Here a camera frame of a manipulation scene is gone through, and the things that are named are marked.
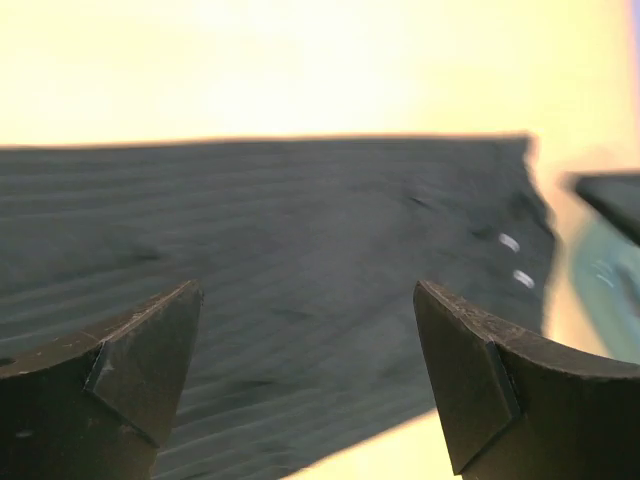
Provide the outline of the black pinstriped long sleeve shirt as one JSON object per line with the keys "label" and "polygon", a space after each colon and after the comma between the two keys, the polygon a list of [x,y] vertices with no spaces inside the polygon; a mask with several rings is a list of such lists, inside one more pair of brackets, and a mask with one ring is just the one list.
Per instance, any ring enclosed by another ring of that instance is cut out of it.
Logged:
{"label": "black pinstriped long sleeve shirt", "polygon": [[412,292],[539,331],[555,249],[524,137],[1,153],[1,351],[205,294],[159,479],[276,479],[428,411]]}

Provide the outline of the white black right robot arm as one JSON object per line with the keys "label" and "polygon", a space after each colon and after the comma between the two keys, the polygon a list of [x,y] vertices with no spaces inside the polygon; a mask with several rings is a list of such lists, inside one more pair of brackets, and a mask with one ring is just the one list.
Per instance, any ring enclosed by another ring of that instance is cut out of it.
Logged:
{"label": "white black right robot arm", "polygon": [[638,172],[579,174],[572,189],[624,236],[639,243]]}

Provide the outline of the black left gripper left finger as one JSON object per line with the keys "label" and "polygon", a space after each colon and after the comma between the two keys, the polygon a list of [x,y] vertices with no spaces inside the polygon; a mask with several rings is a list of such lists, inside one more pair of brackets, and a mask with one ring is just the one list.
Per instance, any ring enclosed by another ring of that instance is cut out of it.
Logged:
{"label": "black left gripper left finger", "polygon": [[148,479],[194,351],[195,281],[1,366],[1,476]]}

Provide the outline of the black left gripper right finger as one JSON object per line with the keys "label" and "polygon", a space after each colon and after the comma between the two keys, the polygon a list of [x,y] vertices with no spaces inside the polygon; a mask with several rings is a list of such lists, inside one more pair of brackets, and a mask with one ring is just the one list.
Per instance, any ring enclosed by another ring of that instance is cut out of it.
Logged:
{"label": "black left gripper right finger", "polygon": [[548,340],[430,282],[413,301],[456,475],[638,477],[636,364]]}

